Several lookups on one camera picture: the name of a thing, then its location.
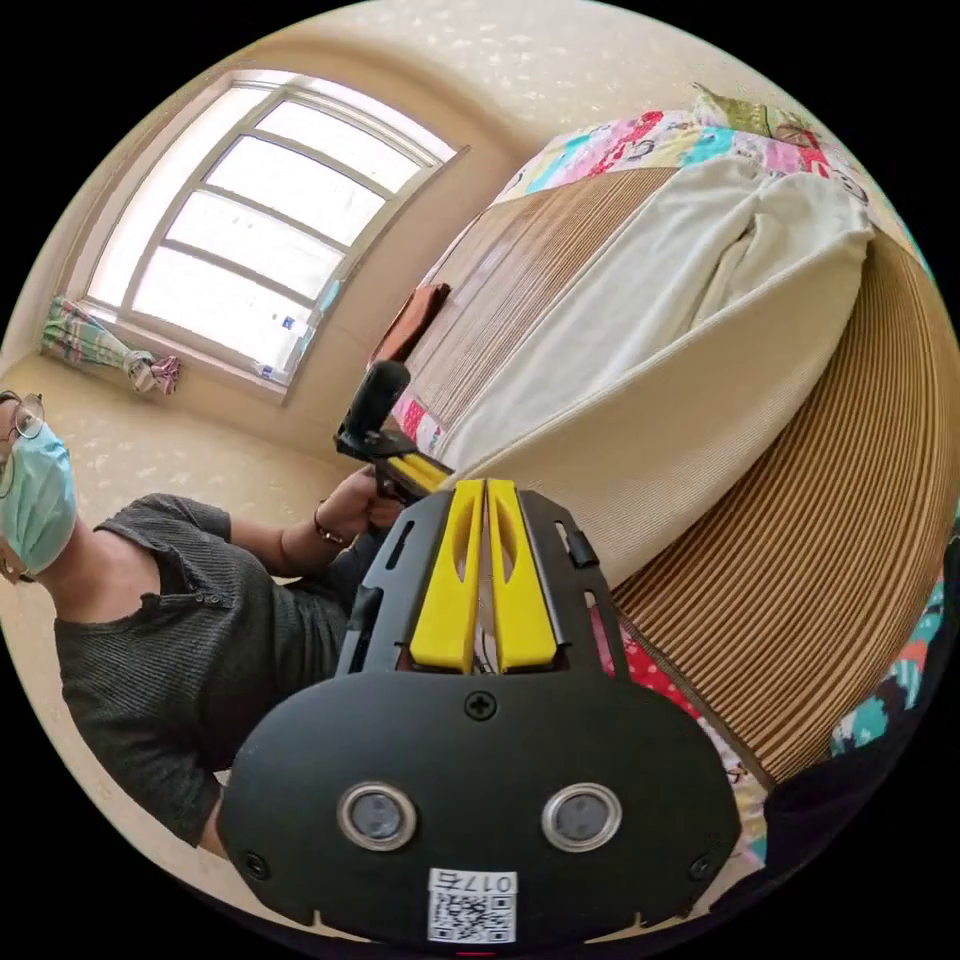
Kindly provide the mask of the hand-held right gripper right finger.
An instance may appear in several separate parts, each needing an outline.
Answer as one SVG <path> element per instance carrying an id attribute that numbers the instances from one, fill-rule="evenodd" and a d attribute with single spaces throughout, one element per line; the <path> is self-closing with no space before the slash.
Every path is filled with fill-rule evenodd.
<path id="1" fill-rule="evenodd" d="M 548 668 L 557 644 L 518 490 L 498 479 L 488 480 L 486 490 L 498 668 Z"/>

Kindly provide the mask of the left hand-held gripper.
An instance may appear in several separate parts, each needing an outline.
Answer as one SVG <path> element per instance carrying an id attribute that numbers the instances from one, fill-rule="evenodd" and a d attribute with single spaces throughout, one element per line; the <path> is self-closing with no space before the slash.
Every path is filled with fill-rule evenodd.
<path id="1" fill-rule="evenodd" d="M 379 484 L 390 487 L 403 507 L 437 492 L 454 473 L 393 430 L 351 432 L 342 425 L 334 444 L 338 453 L 372 465 Z"/>

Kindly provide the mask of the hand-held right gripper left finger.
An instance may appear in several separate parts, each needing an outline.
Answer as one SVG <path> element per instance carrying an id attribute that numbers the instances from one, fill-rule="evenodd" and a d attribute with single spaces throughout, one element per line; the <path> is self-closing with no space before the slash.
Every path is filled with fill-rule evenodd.
<path id="1" fill-rule="evenodd" d="M 419 668 L 470 672 L 474 662 L 485 481 L 461 481 L 449 494 L 409 651 Z"/>

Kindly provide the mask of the person's left hand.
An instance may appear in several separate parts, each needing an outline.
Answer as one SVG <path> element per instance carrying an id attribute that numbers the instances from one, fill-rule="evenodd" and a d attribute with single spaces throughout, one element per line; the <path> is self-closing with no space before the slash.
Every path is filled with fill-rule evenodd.
<path id="1" fill-rule="evenodd" d="M 403 509 L 390 487 L 382 487 L 367 465 L 343 480 L 317 508 L 315 525 L 349 543 L 370 527 L 388 529 Z"/>

